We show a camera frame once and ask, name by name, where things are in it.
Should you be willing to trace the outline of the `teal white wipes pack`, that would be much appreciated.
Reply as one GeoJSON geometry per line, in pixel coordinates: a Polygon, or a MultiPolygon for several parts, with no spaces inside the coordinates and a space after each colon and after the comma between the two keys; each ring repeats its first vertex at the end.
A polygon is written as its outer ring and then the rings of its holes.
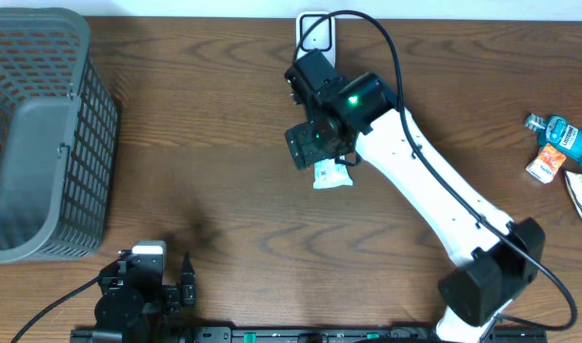
{"type": "Polygon", "coordinates": [[[348,167],[337,164],[334,159],[326,159],[313,165],[313,188],[315,190],[332,189],[353,185],[353,180],[348,173],[348,167]]]}

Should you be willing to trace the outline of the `orange small box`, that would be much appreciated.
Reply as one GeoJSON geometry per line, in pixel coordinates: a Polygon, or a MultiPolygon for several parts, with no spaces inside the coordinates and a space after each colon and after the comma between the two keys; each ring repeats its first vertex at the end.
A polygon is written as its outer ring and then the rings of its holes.
{"type": "Polygon", "coordinates": [[[526,167],[526,172],[543,184],[553,181],[567,156],[558,151],[553,145],[546,144],[539,154],[526,167]]]}

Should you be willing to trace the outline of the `blue mouthwash bottle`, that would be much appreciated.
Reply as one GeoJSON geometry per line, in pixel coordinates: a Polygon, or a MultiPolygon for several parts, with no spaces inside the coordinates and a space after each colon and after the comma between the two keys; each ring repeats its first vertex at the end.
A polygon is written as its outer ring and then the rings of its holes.
{"type": "Polygon", "coordinates": [[[550,144],[582,167],[582,130],[560,116],[544,119],[531,113],[524,126],[537,134],[537,141],[544,147],[550,144]]]}

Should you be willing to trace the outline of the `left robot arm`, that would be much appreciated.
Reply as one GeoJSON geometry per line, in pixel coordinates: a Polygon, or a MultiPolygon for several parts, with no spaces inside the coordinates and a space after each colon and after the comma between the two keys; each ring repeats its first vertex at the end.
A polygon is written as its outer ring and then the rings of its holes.
{"type": "Polygon", "coordinates": [[[195,305],[196,275],[184,255],[180,281],[163,283],[162,254],[123,251],[100,272],[94,342],[191,342],[183,310],[195,305]]]}

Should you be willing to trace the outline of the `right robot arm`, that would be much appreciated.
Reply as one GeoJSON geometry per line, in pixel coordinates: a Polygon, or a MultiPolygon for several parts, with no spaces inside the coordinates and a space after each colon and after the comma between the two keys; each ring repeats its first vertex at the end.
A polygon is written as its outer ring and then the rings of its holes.
{"type": "Polygon", "coordinates": [[[432,228],[455,269],[438,283],[446,304],[437,338],[478,342],[542,271],[545,234],[515,222],[481,196],[423,137],[400,95],[366,73],[291,68],[285,78],[309,115],[287,130],[293,162],[305,169],[354,152],[381,172],[432,228]]]}

